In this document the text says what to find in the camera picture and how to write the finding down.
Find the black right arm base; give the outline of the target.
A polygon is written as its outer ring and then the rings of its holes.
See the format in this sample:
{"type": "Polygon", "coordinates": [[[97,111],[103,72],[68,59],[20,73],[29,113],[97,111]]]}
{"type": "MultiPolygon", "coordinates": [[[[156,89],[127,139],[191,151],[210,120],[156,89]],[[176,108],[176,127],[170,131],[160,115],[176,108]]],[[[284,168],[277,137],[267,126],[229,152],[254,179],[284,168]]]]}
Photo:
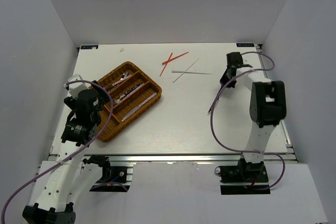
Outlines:
{"type": "Polygon", "coordinates": [[[238,166],[217,166],[214,169],[220,178],[221,195],[269,195],[269,179],[266,168],[261,173],[243,176],[238,171],[238,166]]]}

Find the silver knife pink handle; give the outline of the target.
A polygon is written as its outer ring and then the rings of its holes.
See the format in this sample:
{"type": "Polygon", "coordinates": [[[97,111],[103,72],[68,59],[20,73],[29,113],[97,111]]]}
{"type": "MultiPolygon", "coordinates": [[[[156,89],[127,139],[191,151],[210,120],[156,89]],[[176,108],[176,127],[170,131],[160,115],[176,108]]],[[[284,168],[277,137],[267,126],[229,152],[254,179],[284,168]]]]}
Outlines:
{"type": "Polygon", "coordinates": [[[130,112],[128,112],[123,118],[122,118],[122,122],[125,121],[128,117],[130,117],[134,112],[136,112],[140,107],[142,107],[143,105],[145,105],[148,101],[150,101],[152,98],[154,98],[157,95],[157,93],[153,93],[152,95],[150,95],[148,98],[146,98],[143,102],[141,102],[140,104],[138,104],[137,106],[135,106],[130,112]]]}

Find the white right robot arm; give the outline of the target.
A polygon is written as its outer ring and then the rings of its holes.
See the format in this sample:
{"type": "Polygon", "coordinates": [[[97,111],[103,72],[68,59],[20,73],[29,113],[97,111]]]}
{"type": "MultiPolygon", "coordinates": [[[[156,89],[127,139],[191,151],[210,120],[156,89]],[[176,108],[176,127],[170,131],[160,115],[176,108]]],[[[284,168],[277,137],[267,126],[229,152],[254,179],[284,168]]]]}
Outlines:
{"type": "Polygon", "coordinates": [[[237,168],[238,177],[245,182],[255,177],[256,169],[252,164],[264,160],[270,136],[287,114],[284,83],[266,78],[262,71],[244,63],[240,52],[230,52],[227,68],[220,79],[225,88],[234,88],[240,81],[250,91],[249,115],[253,123],[247,146],[242,151],[246,163],[237,168]]]}

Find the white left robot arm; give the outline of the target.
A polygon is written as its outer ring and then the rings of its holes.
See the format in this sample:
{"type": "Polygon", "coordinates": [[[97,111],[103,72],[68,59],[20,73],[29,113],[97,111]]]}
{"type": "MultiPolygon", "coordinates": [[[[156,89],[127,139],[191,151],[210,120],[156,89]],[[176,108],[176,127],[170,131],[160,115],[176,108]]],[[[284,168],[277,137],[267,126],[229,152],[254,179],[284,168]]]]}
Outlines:
{"type": "Polygon", "coordinates": [[[95,182],[110,178],[109,159],[103,155],[84,158],[101,124],[100,111],[111,101],[108,92],[95,85],[71,88],[64,103],[71,109],[61,136],[56,166],[49,171],[47,184],[31,206],[23,210],[27,223],[74,223],[75,205],[95,182]]]}

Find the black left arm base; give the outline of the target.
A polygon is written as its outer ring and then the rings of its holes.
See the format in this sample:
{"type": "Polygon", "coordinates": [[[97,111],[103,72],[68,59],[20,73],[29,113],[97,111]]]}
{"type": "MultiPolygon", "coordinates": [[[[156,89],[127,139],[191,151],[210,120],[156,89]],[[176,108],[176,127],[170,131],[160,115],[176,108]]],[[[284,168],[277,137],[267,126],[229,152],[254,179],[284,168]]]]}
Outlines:
{"type": "Polygon", "coordinates": [[[133,175],[130,166],[111,165],[107,156],[92,155],[83,159],[84,165],[98,166],[101,177],[90,188],[94,192],[127,192],[133,175]]]}

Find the silver spoon pink handle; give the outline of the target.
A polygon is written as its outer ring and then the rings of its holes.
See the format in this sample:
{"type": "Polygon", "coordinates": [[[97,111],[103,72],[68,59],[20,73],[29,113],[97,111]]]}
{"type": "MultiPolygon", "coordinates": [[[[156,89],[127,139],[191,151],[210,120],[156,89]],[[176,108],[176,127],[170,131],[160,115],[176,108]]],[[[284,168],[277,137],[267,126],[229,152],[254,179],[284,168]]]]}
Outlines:
{"type": "Polygon", "coordinates": [[[114,82],[111,86],[112,89],[120,85],[122,82],[124,82],[127,78],[129,78],[131,75],[128,71],[124,72],[120,78],[120,80],[114,82]]]}

